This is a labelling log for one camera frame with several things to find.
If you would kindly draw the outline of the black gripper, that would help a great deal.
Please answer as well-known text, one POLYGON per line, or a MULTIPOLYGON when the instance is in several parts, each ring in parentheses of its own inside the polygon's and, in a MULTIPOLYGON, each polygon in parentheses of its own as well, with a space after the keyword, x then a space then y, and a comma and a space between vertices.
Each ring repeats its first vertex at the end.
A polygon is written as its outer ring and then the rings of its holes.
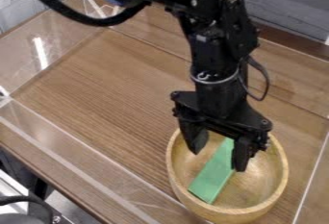
POLYGON ((209 141, 209 131, 235 140, 233 167, 248 170, 256 151, 267 149, 272 121, 248 102, 248 76, 237 73, 221 78, 217 73, 192 74, 195 91, 174 91, 174 117, 191 152, 199 155, 209 141))

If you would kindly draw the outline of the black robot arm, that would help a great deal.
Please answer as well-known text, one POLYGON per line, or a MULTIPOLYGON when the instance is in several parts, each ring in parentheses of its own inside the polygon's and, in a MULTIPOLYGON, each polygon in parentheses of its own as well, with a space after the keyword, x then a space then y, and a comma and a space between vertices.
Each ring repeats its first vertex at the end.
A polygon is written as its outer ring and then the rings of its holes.
POLYGON ((248 69, 264 66, 251 56, 259 30, 248 17, 245 0, 109 0, 132 8, 160 3, 179 19, 191 45, 193 91, 176 91, 174 116, 189 150, 200 153, 209 132, 235 139, 231 166, 244 172, 249 159, 267 148, 272 121, 248 99, 248 69))

